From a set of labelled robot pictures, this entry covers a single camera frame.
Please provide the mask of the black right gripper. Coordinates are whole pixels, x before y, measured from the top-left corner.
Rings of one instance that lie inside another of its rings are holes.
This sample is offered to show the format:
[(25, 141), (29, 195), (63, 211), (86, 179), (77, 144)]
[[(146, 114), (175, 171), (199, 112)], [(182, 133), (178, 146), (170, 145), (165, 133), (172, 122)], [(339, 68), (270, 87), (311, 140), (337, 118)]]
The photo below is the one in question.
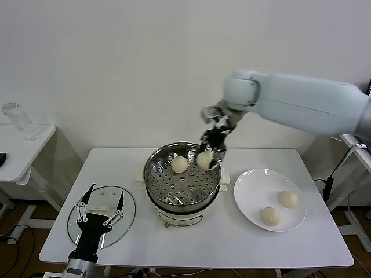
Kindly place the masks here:
[(207, 148), (211, 151), (212, 155), (208, 169), (212, 170), (224, 160), (227, 152), (224, 141), (234, 131), (235, 125), (231, 123), (227, 115), (211, 118), (208, 123), (212, 125), (212, 128), (205, 131), (201, 136), (197, 154), (204, 152)]

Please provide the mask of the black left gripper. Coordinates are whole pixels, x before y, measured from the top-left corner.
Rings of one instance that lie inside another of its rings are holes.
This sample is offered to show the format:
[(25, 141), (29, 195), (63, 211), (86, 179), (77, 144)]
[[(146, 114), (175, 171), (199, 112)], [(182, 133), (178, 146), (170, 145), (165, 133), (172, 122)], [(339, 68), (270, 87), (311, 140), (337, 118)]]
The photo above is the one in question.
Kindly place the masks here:
[(98, 261), (97, 251), (99, 241), (102, 235), (110, 232), (112, 227), (125, 216), (123, 210), (125, 205), (124, 192), (120, 195), (116, 210), (109, 217), (100, 214), (87, 213), (86, 206), (89, 202), (94, 186), (95, 184), (92, 184), (83, 194), (82, 198), (75, 204), (75, 208), (78, 212), (77, 223), (81, 230), (81, 236), (76, 249), (70, 252), (68, 259), (80, 259), (96, 263)]

